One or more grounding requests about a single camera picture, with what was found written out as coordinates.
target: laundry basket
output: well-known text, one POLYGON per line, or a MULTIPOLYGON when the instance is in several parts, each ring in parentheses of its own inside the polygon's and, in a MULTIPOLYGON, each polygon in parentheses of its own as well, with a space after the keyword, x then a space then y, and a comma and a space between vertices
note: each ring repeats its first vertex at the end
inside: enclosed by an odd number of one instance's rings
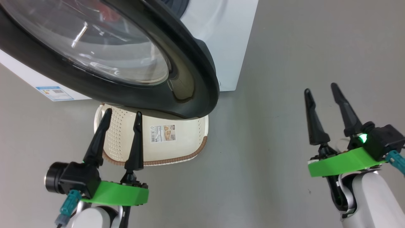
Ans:
MULTIPOLYGON (((111 108, 103 158, 118 165, 125 165, 134 139, 133 126, 136 113, 101 104, 94 117, 94 132, 106 109, 111 108)), ((204 148, 208 134, 208 116, 195 120, 166 120, 143 116, 143 164, 167 165, 195 158, 204 148)))

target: barcode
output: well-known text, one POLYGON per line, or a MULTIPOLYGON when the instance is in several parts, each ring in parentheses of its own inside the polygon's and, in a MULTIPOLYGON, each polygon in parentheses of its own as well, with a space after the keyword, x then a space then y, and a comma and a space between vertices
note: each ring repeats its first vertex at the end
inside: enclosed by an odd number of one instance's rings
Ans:
POLYGON ((155 139, 156 139, 155 131, 151 131, 151 142, 155 142, 155 139))

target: green led light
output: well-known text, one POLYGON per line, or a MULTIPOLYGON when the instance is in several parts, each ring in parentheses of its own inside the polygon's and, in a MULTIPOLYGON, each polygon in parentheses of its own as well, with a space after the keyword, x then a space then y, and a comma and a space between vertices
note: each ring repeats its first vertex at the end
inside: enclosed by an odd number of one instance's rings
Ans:
POLYGON ((367 134, 361 134, 359 135, 359 138, 361 139, 361 141, 363 141, 363 143, 365 143, 367 140, 367 134))

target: floor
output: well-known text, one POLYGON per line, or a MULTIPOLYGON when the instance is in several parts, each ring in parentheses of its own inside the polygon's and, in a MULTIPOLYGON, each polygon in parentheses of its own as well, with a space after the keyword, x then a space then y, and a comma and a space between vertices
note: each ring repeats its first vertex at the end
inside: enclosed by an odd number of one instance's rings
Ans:
MULTIPOLYGON (((210 114, 195 159, 137 172, 149 202, 131 227, 341 228, 323 178, 311 178, 303 91, 311 88, 331 145, 343 122, 337 82, 363 122, 405 132, 404 1, 260 1, 234 92, 210 114)), ((93 100, 51 102, 0 65, 0 218, 9 227, 53 227, 64 198, 43 185, 54 161, 78 161, 92 138, 93 100)), ((106 163, 105 180, 123 169, 106 163)), ((405 180, 381 175, 405 209, 405 180)))

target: label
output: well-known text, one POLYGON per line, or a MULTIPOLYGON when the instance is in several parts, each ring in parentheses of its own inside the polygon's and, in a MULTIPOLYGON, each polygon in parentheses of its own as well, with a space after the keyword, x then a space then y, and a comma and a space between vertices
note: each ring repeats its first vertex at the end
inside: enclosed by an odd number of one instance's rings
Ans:
POLYGON ((151 142, 169 142, 176 140, 176 126, 160 125, 151 126, 151 142))
POLYGON ((36 89, 41 91, 52 101, 74 100, 73 97, 69 96, 69 94, 63 91, 59 86, 42 86, 36 87, 36 89))

